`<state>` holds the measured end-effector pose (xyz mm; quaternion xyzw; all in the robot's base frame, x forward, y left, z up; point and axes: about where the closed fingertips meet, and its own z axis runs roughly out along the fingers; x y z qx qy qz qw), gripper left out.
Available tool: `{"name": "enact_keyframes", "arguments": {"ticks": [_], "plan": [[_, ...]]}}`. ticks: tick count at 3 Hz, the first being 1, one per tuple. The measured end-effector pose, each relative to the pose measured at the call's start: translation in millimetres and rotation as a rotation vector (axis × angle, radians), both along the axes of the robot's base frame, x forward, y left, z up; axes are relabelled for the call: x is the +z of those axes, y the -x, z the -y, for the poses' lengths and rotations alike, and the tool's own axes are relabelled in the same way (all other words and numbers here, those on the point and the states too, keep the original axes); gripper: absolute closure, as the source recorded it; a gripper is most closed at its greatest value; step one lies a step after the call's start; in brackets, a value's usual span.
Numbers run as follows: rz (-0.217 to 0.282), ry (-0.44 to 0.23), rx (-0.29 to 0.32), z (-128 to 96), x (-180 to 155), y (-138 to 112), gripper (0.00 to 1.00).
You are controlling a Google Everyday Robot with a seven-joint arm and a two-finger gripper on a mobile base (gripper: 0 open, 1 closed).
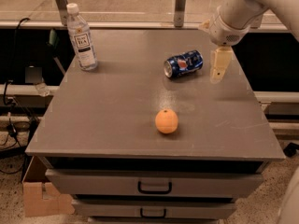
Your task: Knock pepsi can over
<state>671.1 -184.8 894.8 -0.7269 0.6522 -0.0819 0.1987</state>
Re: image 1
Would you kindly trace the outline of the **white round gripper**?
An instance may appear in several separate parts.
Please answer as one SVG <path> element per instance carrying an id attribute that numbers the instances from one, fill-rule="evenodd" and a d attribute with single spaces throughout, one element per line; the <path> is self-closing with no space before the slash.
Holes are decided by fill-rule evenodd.
<path id="1" fill-rule="evenodd" d="M 221 18 L 221 8 L 217 7 L 211 20 L 203 21 L 199 29 L 209 32 L 210 40 L 218 45 L 210 53 L 210 82 L 217 84 L 222 81 L 226 70 L 231 63 L 233 50 L 231 47 L 240 42 L 244 35 L 249 31 L 249 27 L 244 29 L 235 29 L 227 25 Z"/>

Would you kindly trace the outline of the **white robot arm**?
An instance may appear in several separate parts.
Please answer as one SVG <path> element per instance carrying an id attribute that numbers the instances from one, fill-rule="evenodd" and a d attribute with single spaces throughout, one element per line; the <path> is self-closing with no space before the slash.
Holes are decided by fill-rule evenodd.
<path id="1" fill-rule="evenodd" d="M 299 0 L 225 0 L 206 22 L 212 43 L 218 46 L 213 52 L 212 68 L 224 73 L 232 46 L 240 42 L 251 24 L 265 11 L 272 11 L 293 37 L 299 40 Z M 278 209 L 274 222 L 249 223 L 238 220 L 224 224 L 299 224 L 299 169 L 295 170 Z"/>

